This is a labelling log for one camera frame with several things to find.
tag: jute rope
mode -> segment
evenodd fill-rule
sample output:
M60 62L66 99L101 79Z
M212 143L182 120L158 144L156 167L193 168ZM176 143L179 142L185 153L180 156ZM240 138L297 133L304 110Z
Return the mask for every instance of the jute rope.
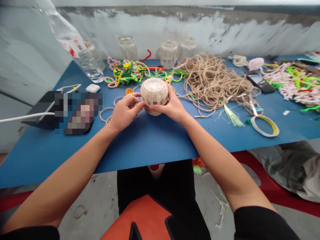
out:
M179 65L183 63L186 64L180 69L188 72L184 76L186 95L178 93L177 95L188 99L198 108L200 116L195 118L211 116L216 109L228 102L229 97L231 101L244 106L248 112L251 111L250 97L260 94L260 89L254 87L249 80L237 75L233 69L228 69L223 59L200 53L192 58L182 59ZM260 108L254 99L252 102ZM210 114L205 116L200 111Z

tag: phone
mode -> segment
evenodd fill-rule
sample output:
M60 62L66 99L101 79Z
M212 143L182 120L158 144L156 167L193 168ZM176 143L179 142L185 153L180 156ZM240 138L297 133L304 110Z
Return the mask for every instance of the phone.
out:
M247 78L252 82L252 84L261 89L262 93L271 93L275 92L276 89L272 87L262 76L257 74L249 74Z
M320 63L316 60L312 60L312 59L305 59L305 58L298 58L297 61L300 61L303 64L307 64L307 65L312 65L312 66L317 66Z

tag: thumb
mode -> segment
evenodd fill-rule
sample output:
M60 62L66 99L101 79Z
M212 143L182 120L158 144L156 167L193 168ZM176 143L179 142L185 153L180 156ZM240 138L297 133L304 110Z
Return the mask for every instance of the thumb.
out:
M150 106L150 110L165 114L166 106L163 106L163 105L151 105Z
M145 105L145 102L139 102L130 111L134 112L134 115L137 115Z

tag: tape roll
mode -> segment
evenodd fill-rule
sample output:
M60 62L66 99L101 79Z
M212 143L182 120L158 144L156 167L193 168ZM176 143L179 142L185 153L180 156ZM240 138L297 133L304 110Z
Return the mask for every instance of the tape roll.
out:
M256 118L261 118L263 120L265 120L267 123L270 124L270 126L272 127L273 129L273 134L268 134L264 131L262 131L256 124ZM266 116L263 116L263 115L258 115L258 116L253 116L251 118L251 123L252 123L252 126L253 128L260 134L262 134L263 136L266 136L266 137L275 137L275 136L278 136L279 133L280 133L280 130L278 128L278 126L268 117Z

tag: black pants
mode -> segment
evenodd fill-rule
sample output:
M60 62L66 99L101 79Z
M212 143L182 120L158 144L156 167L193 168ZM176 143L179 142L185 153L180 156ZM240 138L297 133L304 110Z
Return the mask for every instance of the black pants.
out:
M130 202L148 194L172 214L167 224L175 240L211 239L195 199L191 159L166 163L158 180L148 167L118 171L117 187L119 214Z
M147 166L120 170L117 188L119 215L129 203L146 194L165 194L173 199L195 198L192 161L166 163L158 180L153 179Z

